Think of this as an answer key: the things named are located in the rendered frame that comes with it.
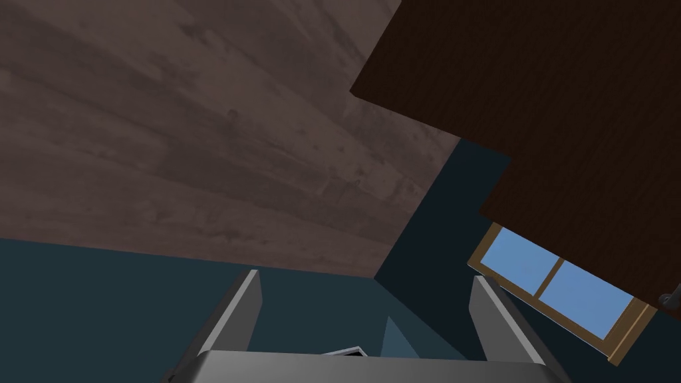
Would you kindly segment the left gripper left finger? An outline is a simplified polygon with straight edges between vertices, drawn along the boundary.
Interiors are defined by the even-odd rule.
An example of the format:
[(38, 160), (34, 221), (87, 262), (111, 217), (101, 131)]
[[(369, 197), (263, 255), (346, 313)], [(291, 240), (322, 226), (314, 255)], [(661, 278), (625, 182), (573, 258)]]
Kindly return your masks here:
[(201, 342), (199, 353), (208, 350), (248, 349), (263, 303), (259, 271), (252, 269), (239, 278), (227, 304), (218, 309), (219, 316)]

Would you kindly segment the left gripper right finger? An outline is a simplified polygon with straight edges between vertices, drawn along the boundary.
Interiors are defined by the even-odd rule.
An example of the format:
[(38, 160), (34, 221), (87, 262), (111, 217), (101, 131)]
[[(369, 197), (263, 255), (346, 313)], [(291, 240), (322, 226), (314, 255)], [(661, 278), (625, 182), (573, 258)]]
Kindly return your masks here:
[(493, 280), (474, 277), (469, 312), (486, 360), (548, 363), (536, 334)]

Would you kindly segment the dark grey cupboard knob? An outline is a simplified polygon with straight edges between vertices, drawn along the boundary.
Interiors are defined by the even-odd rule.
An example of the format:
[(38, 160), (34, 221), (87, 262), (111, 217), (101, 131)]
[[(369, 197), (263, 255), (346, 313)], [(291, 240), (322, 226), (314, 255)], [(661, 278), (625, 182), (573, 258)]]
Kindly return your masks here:
[(660, 295), (658, 302), (661, 307), (669, 311), (674, 311), (681, 307), (681, 283), (678, 284), (674, 292)]

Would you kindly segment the dark brown wooden cupboard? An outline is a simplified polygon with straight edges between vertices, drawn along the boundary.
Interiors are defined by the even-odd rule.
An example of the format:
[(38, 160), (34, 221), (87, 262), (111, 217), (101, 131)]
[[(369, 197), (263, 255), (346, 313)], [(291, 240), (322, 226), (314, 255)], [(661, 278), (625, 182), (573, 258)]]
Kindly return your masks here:
[(681, 0), (402, 0), (350, 91), (509, 157), (490, 220), (660, 311), (681, 284)]

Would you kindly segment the window with wooden frame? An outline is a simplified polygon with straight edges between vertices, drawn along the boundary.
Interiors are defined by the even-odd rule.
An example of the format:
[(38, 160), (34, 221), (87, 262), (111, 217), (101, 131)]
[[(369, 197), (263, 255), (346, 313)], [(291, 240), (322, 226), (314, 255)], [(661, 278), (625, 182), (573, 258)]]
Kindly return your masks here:
[(468, 265), (616, 366), (657, 312), (498, 223), (486, 231)]

